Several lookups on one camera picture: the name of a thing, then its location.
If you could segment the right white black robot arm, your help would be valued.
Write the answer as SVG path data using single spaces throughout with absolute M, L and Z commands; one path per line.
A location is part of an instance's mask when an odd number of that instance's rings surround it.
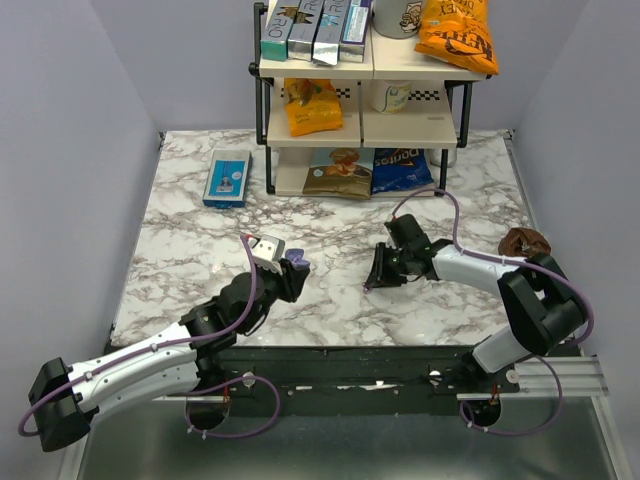
M 549 255 L 479 258 L 451 240 L 431 241 L 410 214 L 386 222 L 385 228 L 391 243 L 376 245 L 365 289 L 400 287 L 415 277 L 461 283 L 502 300 L 508 325 L 463 356 L 460 379 L 471 391 L 485 390 L 510 364 L 548 354 L 587 323 L 584 301 L 564 283 L 564 273 Z

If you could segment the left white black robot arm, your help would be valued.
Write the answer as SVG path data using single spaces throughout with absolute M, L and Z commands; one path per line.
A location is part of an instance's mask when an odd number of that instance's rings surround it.
M 42 450 L 63 449 L 109 414 L 155 396 L 214 393 L 224 378 L 217 354 L 259 328 L 274 303 L 296 302 L 309 273 L 305 260 L 282 259 L 274 271 L 253 266 L 152 337 L 73 365 L 46 362 L 28 394 Z

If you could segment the lavender earbud charging case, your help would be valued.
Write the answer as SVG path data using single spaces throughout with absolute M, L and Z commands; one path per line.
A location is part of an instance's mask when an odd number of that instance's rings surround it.
M 285 252 L 285 258 L 291 263 L 292 267 L 296 270 L 308 269 L 310 262 L 305 258 L 305 252 L 300 248 L 287 249 Z

